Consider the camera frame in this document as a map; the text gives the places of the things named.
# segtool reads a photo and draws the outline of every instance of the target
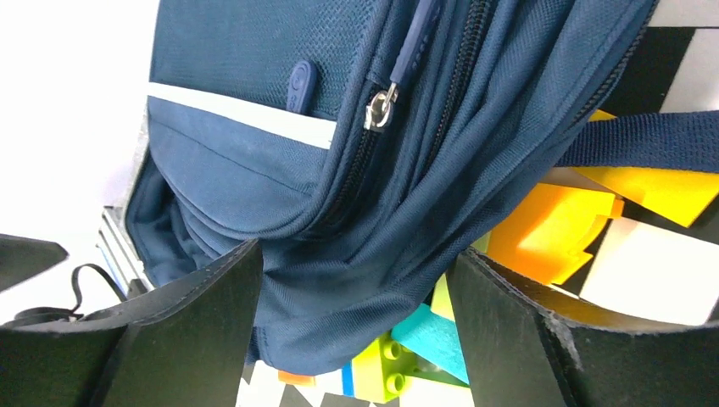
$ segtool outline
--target toy block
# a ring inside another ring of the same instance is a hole
[[[449,299],[447,276],[444,274],[439,277],[437,285],[434,286],[431,311],[436,315],[454,321],[454,310],[452,309],[452,301]]]
[[[472,247],[476,250],[479,250],[482,253],[486,253],[487,249],[489,248],[489,237],[491,236],[491,232],[485,233],[484,236],[477,239],[476,242],[472,244]]]
[[[288,373],[286,371],[277,371],[277,378],[280,380],[280,382],[285,382],[286,384],[292,384],[293,386],[305,386],[305,387],[314,387],[315,386],[315,377],[314,376],[300,376],[300,375],[294,375],[292,373]]]
[[[389,333],[380,336],[352,359],[354,397],[380,404],[392,401],[404,391],[404,375],[415,366],[414,354]]]
[[[464,383],[469,382],[460,334],[454,322],[435,315],[426,304],[392,329],[392,338]]]
[[[354,378],[352,376],[352,362],[347,363],[341,369],[342,372],[342,393],[347,397],[354,397]]]
[[[562,284],[592,258],[585,253],[624,203],[610,192],[537,184],[492,229],[488,256],[543,284]]]
[[[613,118],[611,114],[598,111],[590,120]],[[690,227],[719,195],[719,174],[634,167],[574,170],[684,227]]]

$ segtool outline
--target zipper tab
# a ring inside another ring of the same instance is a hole
[[[392,74],[389,76],[392,84],[386,91],[379,91],[367,105],[366,130],[381,133],[392,122],[393,106],[397,102],[399,91],[407,88],[417,71],[422,54],[424,54],[426,45],[437,26],[443,3],[444,0],[420,0],[418,2],[410,30],[404,37],[404,43],[399,50]]]

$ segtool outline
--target backpack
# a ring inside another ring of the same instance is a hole
[[[125,226],[163,286],[252,239],[246,363],[317,375],[553,166],[716,172],[716,112],[588,124],[654,0],[162,1]]]

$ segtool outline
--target zipper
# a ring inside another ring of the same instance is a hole
[[[472,68],[474,68],[479,58],[479,51],[484,40],[484,31],[488,16],[489,0],[473,0],[470,3],[465,28],[462,31],[460,53],[454,64],[452,80],[449,83],[447,103],[444,105],[442,115],[440,116],[439,125],[432,139],[430,153],[427,157],[425,167],[422,170],[421,177],[426,175],[426,172],[437,157],[439,148],[442,147],[444,138],[447,136],[449,123],[457,113],[460,101],[465,96],[470,83]]]
[[[339,193],[320,220],[318,227],[336,227],[346,219],[347,208],[360,194],[367,167],[375,155],[378,137],[392,123],[394,105],[399,99],[399,94],[410,86],[420,66],[427,43],[437,26],[443,4],[444,0],[419,0],[417,3],[410,28],[389,76],[390,86],[387,90],[379,86],[372,88],[371,94],[374,96],[365,107],[364,129],[360,135],[357,153],[352,158]]]
[[[619,63],[616,64],[614,69],[609,73],[609,75],[605,78],[605,80],[602,82],[601,86],[594,92],[592,97],[589,98],[589,100],[582,106],[581,109],[577,112],[577,114],[574,116],[574,119],[571,122],[571,125],[575,125],[579,122],[587,113],[594,110],[594,108],[597,107],[599,104],[599,101],[602,100],[602,97],[612,88],[614,83],[619,79],[619,76],[624,71],[624,69],[627,67],[627,63],[629,62],[629,59],[634,55],[634,53],[637,51],[637,47],[639,46],[639,43],[644,38],[644,33],[647,31],[647,27],[649,26],[649,21],[651,20],[652,15],[654,15],[654,11],[656,10],[656,5],[659,3],[659,0],[654,0],[652,2],[651,9],[649,10],[649,13],[647,14],[647,17],[644,19],[644,22],[642,23],[642,27],[639,29],[639,32],[637,33],[637,36],[634,37],[634,41],[632,41],[632,44],[629,46],[627,51],[624,53],[624,55],[621,56],[621,59],[619,60]]]

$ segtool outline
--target white wall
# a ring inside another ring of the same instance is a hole
[[[71,268],[97,259],[102,207],[129,181],[157,5],[0,2],[0,233],[54,240],[71,254],[0,295],[0,321],[28,306],[72,306]],[[102,288],[83,292],[87,308],[114,302]]]

